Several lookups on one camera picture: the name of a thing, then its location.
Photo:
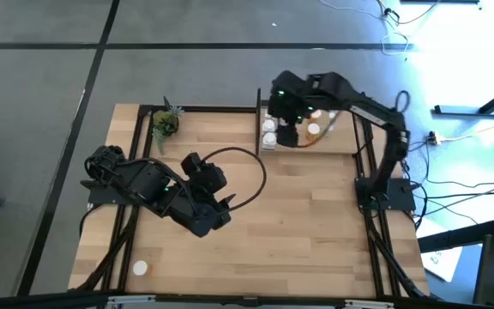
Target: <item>wooden tabletop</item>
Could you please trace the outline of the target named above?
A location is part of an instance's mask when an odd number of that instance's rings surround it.
[[[119,145],[129,153],[137,109],[138,105],[116,105],[106,144]],[[183,175],[180,161],[190,151],[204,156],[232,145],[254,151],[255,117],[255,113],[187,112],[180,120],[179,132],[166,140],[165,155],[153,146],[151,156]],[[139,154],[146,131],[145,125]],[[343,134],[353,135],[353,130]],[[379,148],[385,135],[374,128],[374,136],[380,160]],[[148,263],[148,272],[136,276],[130,270],[126,290],[151,294],[374,297],[351,154],[263,152],[261,157],[268,170],[261,196],[234,211],[230,223],[206,237],[197,238],[170,218],[161,219],[141,209],[130,268],[143,260]],[[211,161],[223,169],[228,180],[217,197],[237,194],[231,205],[251,196],[260,185],[260,167],[246,154],[226,152]],[[116,208],[106,205],[87,218],[69,281],[71,288],[84,282],[106,254]],[[387,213],[397,260],[415,284],[428,293],[413,222],[401,212]],[[117,285],[119,265],[120,257],[112,287]],[[388,271],[382,257],[380,265],[389,294]]]

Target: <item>green plant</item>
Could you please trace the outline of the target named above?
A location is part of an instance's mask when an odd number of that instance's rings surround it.
[[[165,153],[163,152],[163,141],[165,141],[165,136],[163,135],[163,133],[159,132],[156,128],[154,128],[153,135],[154,135],[155,144],[158,147],[158,151],[160,152],[160,154],[164,155]]]
[[[167,111],[157,111],[154,115],[154,130],[152,135],[159,152],[163,155],[163,142],[178,131],[178,118],[184,110],[180,106],[168,106]]]
[[[171,106],[171,108],[169,108],[169,112],[177,117],[180,117],[184,114],[184,109],[180,106]]]

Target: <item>black cable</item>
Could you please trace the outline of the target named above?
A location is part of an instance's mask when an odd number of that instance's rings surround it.
[[[102,204],[94,204],[93,207],[91,207],[90,210],[88,210],[85,215],[81,218],[81,221],[79,222],[79,237],[83,234],[83,224],[85,223],[85,219],[87,219],[87,216],[90,215],[93,211],[95,211],[98,207],[102,206]]]
[[[136,225],[133,223],[136,221],[137,215],[134,213],[131,214],[129,220],[127,221],[127,225],[123,228],[123,231],[119,234],[114,244],[108,248],[108,252],[102,258],[102,261],[96,267],[96,269],[89,275],[87,280],[82,283],[79,287],[75,288],[77,290],[93,290],[100,278],[102,278],[103,274],[108,270],[111,265],[111,261],[116,259],[116,256],[121,250],[121,247],[124,245],[125,241],[131,237],[133,232],[135,231]]]
[[[422,207],[422,212],[420,213],[420,218],[415,222],[415,231],[417,231],[422,224],[422,219],[426,215],[426,208],[428,206],[428,193],[426,192],[426,189],[418,182],[410,180],[412,183],[419,185],[420,189],[425,193],[425,198],[423,200],[425,201],[425,204]]]
[[[447,181],[430,180],[430,150],[428,149],[428,143],[425,146],[426,146],[426,157],[427,157],[427,158],[424,158],[424,156],[423,156],[423,158],[425,159],[425,164],[426,164],[425,181],[428,181],[429,183],[435,184],[435,185],[454,184],[454,185],[461,185],[463,187],[471,188],[471,189],[475,189],[481,185],[494,185],[494,182],[479,183],[476,185],[465,185],[465,184],[462,184],[460,182],[452,181],[452,180],[447,180]]]
[[[361,215],[364,215],[364,212],[363,212],[363,211],[361,211],[361,208],[358,208],[358,211],[359,211],[359,213],[360,213]],[[378,215],[378,213],[375,213],[375,215],[372,215],[370,218],[371,218],[371,219],[375,219],[375,218],[377,218],[377,215]]]
[[[252,197],[247,198],[245,201],[239,203],[236,206],[230,207],[227,210],[224,210],[224,211],[219,212],[217,215],[222,215],[222,214],[225,214],[225,213],[229,213],[229,212],[231,212],[233,210],[240,209],[241,207],[245,206],[246,204],[252,202],[255,198],[257,198],[261,194],[262,190],[264,189],[264,186],[266,185],[267,175],[266,175],[266,167],[264,166],[264,163],[262,163],[262,160],[256,154],[253,154],[252,152],[250,152],[247,149],[243,149],[243,148],[240,148],[240,147],[226,147],[226,148],[221,148],[221,149],[215,150],[214,152],[206,155],[202,160],[203,161],[206,161],[207,159],[209,159],[210,157],[212,157],[214,155],[217,155],[217,154],[220,154],[220,153],[223,153],[223,152],[226,152],[226,151],[232,151],[232,150],[243,152],[243,153],[245,153],[247,155],[250,155],[253,158],[255,158],[255,160],[258,162],[258,164],[260,164],[261,169],[262,169],[262,182],[261,182],[260,188],[258,188],[258,190],[255,192],[255,194]]]
[[[399,106],[400,106],[400,97],[401,97],[402,94],[405,95],[406,102],[405,102],[405,106],[400,111],[400,108],[399,108]],[[404,113],[407,110],[407,108],[409,108],[410,105],[411,105],[411,95],[406,90],[401,90],[398,93],[398,95],[395,97],[395,110],[398,111],[398,112]]]
[[[454,214],[454,215],[458,215],[458,216],[461,216],[461,217],[465,217],[469,220],[471,220],[474,224],[478,225],[479,223],[477,221],[475,221],[471,216],[469,215],[463,215],[463,214],[459,214],[458,212],[455,212],[451,209],[449,209],[449,206],[447,205],[443,205],[443,204],[440,204],[438,202],[435,202],[435,201],[432,201],[432,200],[428,200],[428,202],[430,203],[434,203],[434,204],[437,204],[439,206],[441,206],[439,209],[436,209],[436,210],[432,210],[431,212],[427,212],[425,215],[432,215],[432,214],[435,214],[436,212],[438,211],[442,211],[442,210],[447,210],[448,212]]]
[[[494,192],[484,192],[484,193],[462,193],[462,194],[452,194],[448,196],[440,196],[440,197],[428,197],[431,199],[438,199],[438,198],[450,198],[450,197],[471,197],[471,196],[483,196],[483,195],[493,195]]]
[[[405,161],[401,163],[401,170],[403,170],[403,172],[407,175],[407,179],[411,181],[411,174],[409,174],[409,166]],[[403,212],[407,216],[407,218],[409,218],[411,221],[413,220],[413,217],[411,216],[409,211],[402,210],[401,212]]]
[[[419,149],[423,148],[427,144],[428,144],[428,141],[427,140],[426,141],[423,141],[423,142],[414,142],[410,146],[413,146],[413,145],[418,145],[418,146],[415,147],[415,148],[409,149],[409,152],[413,152],[415,150],[419,150]]]

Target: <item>black pole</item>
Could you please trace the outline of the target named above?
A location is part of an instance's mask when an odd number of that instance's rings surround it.
[[[364,120],[364,137],[365,137],[365,145],[367,146],[367,153],[369,155],[371,177],[373,177],[374,173],[377,171],[377,158],[375,157],[375,149],[373,148],[373,130],[371,128],[371,124],[365,120]],[[390,252],[394,253],[394,251],[392,250],[392,239],[390,238],[388,217],[386,216],[386,211],[379,209],[377,211],[377,216],[378,216],[379,225],[381,226],[381,234],[383,235],[384,245],[388,250],[390,250]],[[388,265],[388,273],[390,280],[390,288],[392,289],[392,295],[400,296],[401,293],[400,283],[398,282],[398,279],[394,274],[394,270],[390,265]]]
[[[358,125],[356,123],[356,115],[352,112],[352,122],[353,122],[353,134],[356,136],[356,147],[358,151],[353,155],[353,158],[356,161],[356,168],[358,169],[358,177],[364,177],[364,165],[363,158],[361,156],[361,150],[365,148],[367,144],[364,144],[363,147],[359,147],[359,137],[358,137]]]
[[[136,151],[138,149],[138,142],[141,138],[141,130],[142,130],[142,119],[144,118],[144,111],[141,109],[139,106],[138,108],[138,113],[136,114],[136,124],[135,124],[135,131],[133,132],[133,140],[131,141],[130,144],[130,151],[129,151],[129,159],[133,160],[136,157]],[[124,222],[124,215],[125,215],[125,205],[120,204],[117,206],[117,213],[116,213],[116,219],[113,222],[113,229],[111,231],[111,239],[110,239],[110,246],[116,243],[116,239],[121,233],[121,229],[123,227],[123,222]],[[104,273],[102,276],[102,284],[100,286],[100,290],[107,290],[110,288],[110,282],[111,282],[111,272],[113,270],[113,264],[114,261],[111,261],[110,269]]]
[[[256,91],[256,113],[255,113],[255,155],[259,155],[261,147],[261,89]]]
[[[152,106],[146,107],[150,108],[148,112],[148,131],[146,133],[146,140],[144,142],[144,149],[142,150],[142,158],[148,158],[150,156],[150,149],[152,148],[152,130],[154,129],[154,118],[152,114],[154,109]],[[125,243],[125,248],[123,250],[123,259],[121,262],[121,269],[119,271],[119,278],[117,279],[117,289],[125,290],[125,284],[127,282],[127,275],[129,274],[130,257],[133,252],[133,242],[135,241],[136,224],[138,222],[138,215],[140,212],[140,205],[133,205],[131,210],[131,215],[134,216],[133,231],[131,237]]]
[[[352,115],[353,119],[353,128],[354,128],[354,133],[356,135],[356,146],[358,148],[357,154],[354,155],[354,159],[356,160],[356,166],[358,167],[358,178],[361,178],[363,176],[363,171],[364,171],[364,164],[363,164],[363,159],[361,156],[361,151],[359,147],[359,138],[358,138],[358,127],[356,125],[356,118],[355,116]],[[367,133],[365,133],[365,125],[364,125],[364,120],[362,120],[362,129],[364,130],[364,137],[365,137],[365,144],[368,141],[367,138]],[[378,263],[378,255],[377,255],[377,249],[375,247],[375,243],[373,239],[370,237],[370,230],[369,227],[373,223],[372,218],[371,218],[371,211],[369,209],[364,209],[362,211],[363,216],[364,216],[364,222],[365,222],[365,231],[367,232],[367,245],[369,246],[369,256],[370,256],[370,266],[371,266],[371,272],[373,274],[373,282],[375,284],[375,294],[378,297],[381,297],[384,295],[384,287],[383,287],[383,276],[381,274],[381,268]]]

